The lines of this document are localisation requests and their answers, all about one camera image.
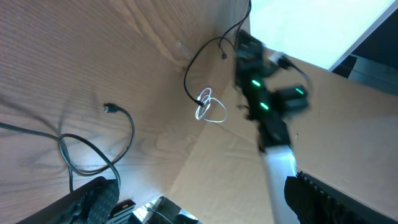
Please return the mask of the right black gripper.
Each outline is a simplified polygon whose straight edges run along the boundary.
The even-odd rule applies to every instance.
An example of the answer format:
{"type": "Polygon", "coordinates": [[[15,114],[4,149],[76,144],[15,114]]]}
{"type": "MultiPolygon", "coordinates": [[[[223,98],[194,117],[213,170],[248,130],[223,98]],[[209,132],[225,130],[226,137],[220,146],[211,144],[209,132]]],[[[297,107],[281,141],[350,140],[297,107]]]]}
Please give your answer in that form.
{"type": "Polygon", "coordinates": [[[274,63],[266,57],[263,43],[245,30],[237,33],[234,86],[267,89],[264,80],[274,73],[274,63]]]}

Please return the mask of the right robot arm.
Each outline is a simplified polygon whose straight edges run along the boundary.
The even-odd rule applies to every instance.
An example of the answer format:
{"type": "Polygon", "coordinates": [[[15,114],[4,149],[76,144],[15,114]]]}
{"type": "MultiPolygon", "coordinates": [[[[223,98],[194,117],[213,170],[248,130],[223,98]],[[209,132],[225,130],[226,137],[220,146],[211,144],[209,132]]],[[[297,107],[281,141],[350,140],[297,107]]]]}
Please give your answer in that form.
{"type": "Polygon", "coordinates": [[[308,106],[313,91],[308,75],[283,53],[265,58],[262,42],[248,32],[237,33],[235,46],[235,85],[248,103],[247,119],[257,122],[259,155],[275,223],[298,223],[297,215],[285,200],[285,181],[297,173],[296,158],[284,118],[308,106]],[[293,68],[304,77],[307,86],[293,85],[271,91],[265,79],[279,69],[293,68]]]}

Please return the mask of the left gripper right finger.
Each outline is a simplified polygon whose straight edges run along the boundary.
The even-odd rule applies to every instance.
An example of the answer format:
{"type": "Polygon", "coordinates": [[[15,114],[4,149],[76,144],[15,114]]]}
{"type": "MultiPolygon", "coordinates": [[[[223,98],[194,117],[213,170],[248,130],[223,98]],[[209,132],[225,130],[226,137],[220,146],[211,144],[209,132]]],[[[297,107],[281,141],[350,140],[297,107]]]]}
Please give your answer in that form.
{"type": "Polygon", "coordinates": [[[397,224],[361,202],[304,172],[288,176],[284,198],[304,224],[397,224]]]}

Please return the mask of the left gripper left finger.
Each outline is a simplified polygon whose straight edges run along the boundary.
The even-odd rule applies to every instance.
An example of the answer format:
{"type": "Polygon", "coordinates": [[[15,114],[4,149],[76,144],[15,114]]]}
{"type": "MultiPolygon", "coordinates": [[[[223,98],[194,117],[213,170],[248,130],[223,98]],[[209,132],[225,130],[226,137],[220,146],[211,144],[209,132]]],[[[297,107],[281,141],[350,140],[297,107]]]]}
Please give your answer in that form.
{"type": "Polygon", "coordinates": [[[118,181],[97,177],[18,224],[106,223],[118,200],[118,181]]]}

